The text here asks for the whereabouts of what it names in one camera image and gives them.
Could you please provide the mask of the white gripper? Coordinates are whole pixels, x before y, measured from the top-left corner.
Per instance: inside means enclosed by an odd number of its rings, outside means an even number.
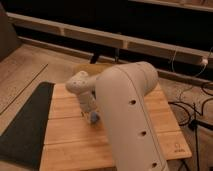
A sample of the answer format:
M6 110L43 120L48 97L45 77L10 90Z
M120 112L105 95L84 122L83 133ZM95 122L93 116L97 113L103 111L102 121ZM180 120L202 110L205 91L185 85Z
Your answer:
M91 93L82 93L77 96L81 111L83 113L92 113L97 111L97 104Z

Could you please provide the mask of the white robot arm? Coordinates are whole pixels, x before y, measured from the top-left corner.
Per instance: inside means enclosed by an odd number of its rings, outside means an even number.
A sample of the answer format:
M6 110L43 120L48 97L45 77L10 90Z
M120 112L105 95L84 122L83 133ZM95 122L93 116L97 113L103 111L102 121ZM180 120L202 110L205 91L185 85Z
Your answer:
M100 116L117 171L169 171L144 102L157 82L151 64L136 62L80 71L66 83L84 112Z

